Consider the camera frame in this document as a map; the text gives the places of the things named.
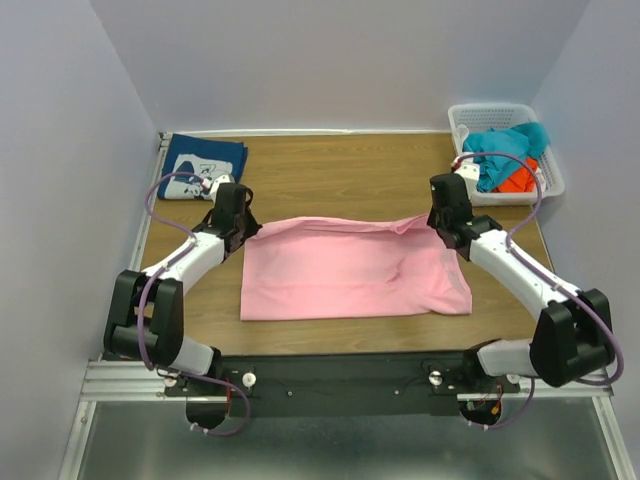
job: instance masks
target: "gray floor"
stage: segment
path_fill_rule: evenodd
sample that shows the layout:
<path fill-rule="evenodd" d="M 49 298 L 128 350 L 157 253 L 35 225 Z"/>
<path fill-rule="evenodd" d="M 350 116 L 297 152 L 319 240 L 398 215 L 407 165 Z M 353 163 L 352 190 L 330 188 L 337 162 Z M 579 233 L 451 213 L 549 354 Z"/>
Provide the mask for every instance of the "gray floor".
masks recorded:
<path fill-rule="evenodd" d="M 254 419 L 232 438 L 192 433 L 180 403 L 98 405 L 80 478 L 610 479 L 590 399 L 537 399 L 495 432 L 426 415 Z"/>

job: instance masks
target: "pink cloth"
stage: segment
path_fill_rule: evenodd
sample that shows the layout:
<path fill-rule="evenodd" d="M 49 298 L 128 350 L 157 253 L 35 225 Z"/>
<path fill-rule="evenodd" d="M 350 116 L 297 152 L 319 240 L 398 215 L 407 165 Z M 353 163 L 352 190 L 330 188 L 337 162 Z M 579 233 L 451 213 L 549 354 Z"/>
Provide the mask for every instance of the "pink cloth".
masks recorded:
<path fill-rule="evenodd" d="M 471 313 L 456 252 L 420 216 L 397 222 L 300 217 L 247 240 L 242 320 Z"/>

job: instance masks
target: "plastic basket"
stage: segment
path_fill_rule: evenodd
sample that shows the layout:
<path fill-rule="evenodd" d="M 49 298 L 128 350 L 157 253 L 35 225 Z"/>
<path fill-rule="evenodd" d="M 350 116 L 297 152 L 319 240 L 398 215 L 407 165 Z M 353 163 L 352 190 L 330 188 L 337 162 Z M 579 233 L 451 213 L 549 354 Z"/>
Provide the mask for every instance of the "plastic basket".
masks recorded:
<path fill-rule="evenodd" d="M 456 153 L 461 155 L 462 140 L 458 138 L 456 129 L 464 124 L 471 133 L 484 132 L 489 128 L 510 128 L 527 122 L 537 122 L 535 112 L 527 105 L 515 103 L 469 103 L 454 105 L 449 109 L 449 123 Z M 554 197 L 564 192 L 564 181 L 551 149 L 547 147 L 538 159 L 547 189 L 543 197 Z M 536 201 L 536 193 L 471 193 L 473 205 L 532 205 Z"/>

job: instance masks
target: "wooden table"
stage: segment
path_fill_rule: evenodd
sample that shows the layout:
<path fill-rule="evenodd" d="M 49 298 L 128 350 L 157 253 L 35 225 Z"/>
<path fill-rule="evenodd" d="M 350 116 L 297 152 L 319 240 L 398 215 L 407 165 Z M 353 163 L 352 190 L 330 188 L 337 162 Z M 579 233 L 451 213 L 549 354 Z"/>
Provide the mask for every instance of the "wooden table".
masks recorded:
<path fill-rule="evenodd" d="M 429 212 L 429 178 L 447 172 L 454 157 L 451 136 L 353 135 L 243 138 L 249 160 L 242 183 L 253 189 L 252 210 L 260 223 L 296 216 L 398 220 Z M 157 201 L 155 211 L 189 227 L 210 204 Z M 515 226 L 528 207 L 476 209 Z M 153 222 L 143 266 L 171 253 L 184 234 Z M 516 241 L 549 265 L 535 223 Z M 530 338 L 535 321 L 489 274 L 461 261 L 473 292 L 467 316 L 241 322 L 243 252 L 206 274 L 185 298 L 185 332 L 224 354 L 346 353 L 464 349 L 494 338 Z"/>

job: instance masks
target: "white wall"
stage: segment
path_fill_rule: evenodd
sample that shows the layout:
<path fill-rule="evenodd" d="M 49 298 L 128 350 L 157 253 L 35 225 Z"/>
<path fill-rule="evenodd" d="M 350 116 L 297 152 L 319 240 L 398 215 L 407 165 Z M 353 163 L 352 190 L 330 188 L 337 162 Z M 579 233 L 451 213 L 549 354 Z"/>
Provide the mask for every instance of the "white wall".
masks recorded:
<path fill-rule="evenodd" d="M 161 130 L 447 128 L 529 102 L 588 0 L 91 0 Z"/>
<path fill-rule="evenodd" d="M 533 104 L 567 180 L 542 230 L 560 274 L 609 296 L 627 360 L 614 407 L 640 472 L 638 32 L 636 0 L 593 0 Z"/>
<path fill-rule="evenodd" d="M 86 0 L 0 6 L 0 476 L 57 477 L 157 135 Z"/>

